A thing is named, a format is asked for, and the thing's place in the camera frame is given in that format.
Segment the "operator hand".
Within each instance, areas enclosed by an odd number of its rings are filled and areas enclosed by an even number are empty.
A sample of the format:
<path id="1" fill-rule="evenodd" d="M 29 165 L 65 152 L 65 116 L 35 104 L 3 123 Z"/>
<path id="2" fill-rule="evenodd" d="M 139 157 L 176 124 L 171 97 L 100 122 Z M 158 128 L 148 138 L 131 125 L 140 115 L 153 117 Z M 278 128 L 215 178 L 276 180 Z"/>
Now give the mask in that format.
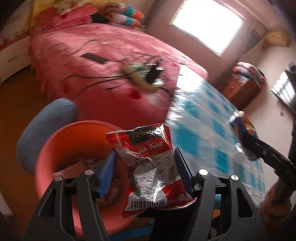
<path id="1" fill-rule="evenodd" d="M 292 204 L 290 197 L 293 191 L 279 179 L 267 192 L 259 207 L 259 213 L 267 232 L 274 235 L 284 226 L 290 215 Z"/>

